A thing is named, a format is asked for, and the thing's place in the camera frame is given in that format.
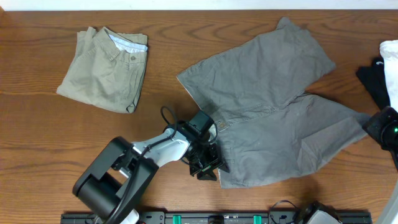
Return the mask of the grey shorts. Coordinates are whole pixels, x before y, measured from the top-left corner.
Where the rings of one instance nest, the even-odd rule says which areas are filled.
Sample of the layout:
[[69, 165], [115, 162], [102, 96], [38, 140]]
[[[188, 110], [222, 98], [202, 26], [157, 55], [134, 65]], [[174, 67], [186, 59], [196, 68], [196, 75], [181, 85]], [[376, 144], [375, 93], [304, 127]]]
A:
[[224, 189], [310, 175], [365, 136], [369, 119], [306, 87], [335, 69], [310, 32], [282, 18], [276, 29], [178, 75], [218, 128]]

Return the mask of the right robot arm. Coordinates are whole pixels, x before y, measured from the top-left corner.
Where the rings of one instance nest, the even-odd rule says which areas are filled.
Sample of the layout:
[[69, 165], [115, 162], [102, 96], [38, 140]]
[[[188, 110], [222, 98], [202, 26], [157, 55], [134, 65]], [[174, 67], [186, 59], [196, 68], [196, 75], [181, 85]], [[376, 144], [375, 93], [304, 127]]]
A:
[[[363, 129], [380, 146], [391, 153], [394, 164], [397, 165], [397, 111], [387, 106], [376, 113], [364, 125]], [[315, 201], [307, 208], [297, 212], [294, 224], [371, 224], [372, 218], [365, 211], [337, 211]]]

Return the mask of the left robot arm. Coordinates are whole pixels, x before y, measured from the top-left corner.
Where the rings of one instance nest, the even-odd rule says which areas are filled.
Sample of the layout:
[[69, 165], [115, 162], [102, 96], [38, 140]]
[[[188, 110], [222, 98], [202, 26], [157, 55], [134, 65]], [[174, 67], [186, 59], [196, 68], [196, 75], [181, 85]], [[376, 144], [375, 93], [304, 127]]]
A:
[[73, 186], [73, 194], [104, 223], [137, 223], [135, 207], [157, 171], [184, 160], [190, 175], [216, 181], [214, 170], [225, 165], [215, 139], [205, 130], [168, 126], [141, 142], [112, 139]]

